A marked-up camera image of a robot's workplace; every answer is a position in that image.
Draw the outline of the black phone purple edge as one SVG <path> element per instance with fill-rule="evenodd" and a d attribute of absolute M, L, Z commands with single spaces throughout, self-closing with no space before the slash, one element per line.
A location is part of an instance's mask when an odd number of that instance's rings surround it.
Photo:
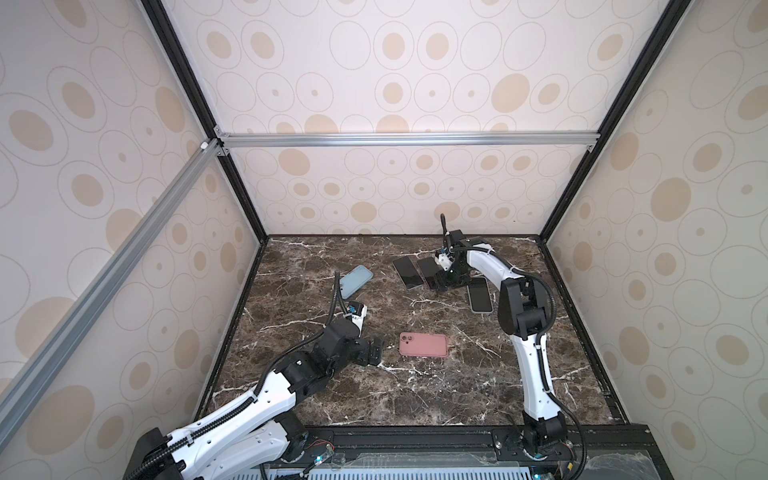
<path fill-rule="evenodd" d="M 417 266 L 431 290 L 439 289 L 438 273 L 441 268 L 435 262 L 433 257 L 425 257 L 417 261 Z"/>

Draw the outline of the pink phone case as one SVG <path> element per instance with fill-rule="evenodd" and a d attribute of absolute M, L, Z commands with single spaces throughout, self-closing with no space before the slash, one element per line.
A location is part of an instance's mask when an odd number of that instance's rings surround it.
<path fill-rule="evenodd" d="M 399 352 L 406 357 L 446 358 L 449 353 L 448 338 L 443 334 L 402 332 L 399 335 Z"/>

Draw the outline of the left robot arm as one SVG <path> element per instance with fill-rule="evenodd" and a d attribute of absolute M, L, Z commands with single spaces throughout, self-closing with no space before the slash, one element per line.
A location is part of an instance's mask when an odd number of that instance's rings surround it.
<path fill-rule="evenodd" d="M 279 458 L 302 456 L 308 433 L 292 410 L 346 366 L 376 366 L 383 342 L 349 318 L 278 355 L 257 385 L 215 412 L 167 435 L 137 441 L 127 479 L 225 479 Z"/>

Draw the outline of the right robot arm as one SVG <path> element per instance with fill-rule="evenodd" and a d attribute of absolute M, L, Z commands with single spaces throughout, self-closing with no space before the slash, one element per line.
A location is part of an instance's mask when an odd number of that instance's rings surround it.
<path fill-rule="evenodd" d="M 568 439 L 566 420 L 575 418 L 556 397 L 549 368 L 555 295 L 540 276 L 513 265 L 480 237 L 444 230 L 442 241 L 433 258 L 445 287 L 467 286 L 474 270 L 498 290 L 498 323 L 512 341 L 523 386 L 522 448 L 531 458 L 544 457 Z"/>

